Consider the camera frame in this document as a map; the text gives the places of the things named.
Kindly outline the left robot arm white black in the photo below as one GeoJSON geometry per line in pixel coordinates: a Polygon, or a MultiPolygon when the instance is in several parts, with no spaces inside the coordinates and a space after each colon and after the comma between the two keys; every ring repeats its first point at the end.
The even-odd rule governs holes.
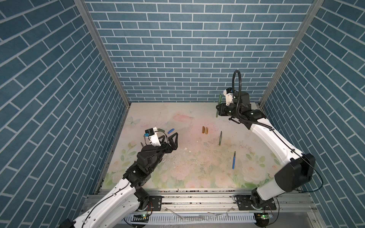
{"type": "Polygon", "coordinates": [[[143,210],[149,203],[149,194],[143,189],[152,172],[165,154],[178,148],[178,133],[158,137],[158,130],[145,131],[149,144],[137,153],[136,161],[126,170],[122,179],[98,203],[74,220],[66,219],[61,228],[112,228],[129,214],[143,210]]]}

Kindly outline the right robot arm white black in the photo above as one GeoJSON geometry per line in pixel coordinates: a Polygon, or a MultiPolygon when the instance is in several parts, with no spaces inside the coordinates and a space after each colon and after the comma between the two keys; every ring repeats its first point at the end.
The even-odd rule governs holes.
{"type": "Polygon", "coordinates": [[[218,115],[228,116],[229,120],[244,124],[271,149],[282,166],[272,180],[252,190],[250,201],[254,209],[261,210],[274,197],[291,192],[312,179],[315,157],[304,154],[292,145],[260,110],[252,109],[248,93],[229,87],[223,91],[223,95],[225,102],[216,106],[218,115]]]}

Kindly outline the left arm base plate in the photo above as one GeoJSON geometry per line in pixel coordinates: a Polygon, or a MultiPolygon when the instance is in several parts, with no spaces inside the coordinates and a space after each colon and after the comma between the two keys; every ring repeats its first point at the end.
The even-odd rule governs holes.
{"type": "Polygon", "coordinates": [[[160,211],[162,207],[162,196],[152,195],[148,198],[142,199],[137,211],[160,211]]]}

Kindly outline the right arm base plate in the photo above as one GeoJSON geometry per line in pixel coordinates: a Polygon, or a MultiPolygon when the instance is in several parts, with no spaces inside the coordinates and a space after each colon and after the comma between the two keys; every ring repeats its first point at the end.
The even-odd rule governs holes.
{"type": "Polygon", "coordinates": [[[255,195],[234,195],[232,198],[240,211],[274,211],[277,209],[273,198],[269,200],[262,200],[259,196],[255,195]]]}

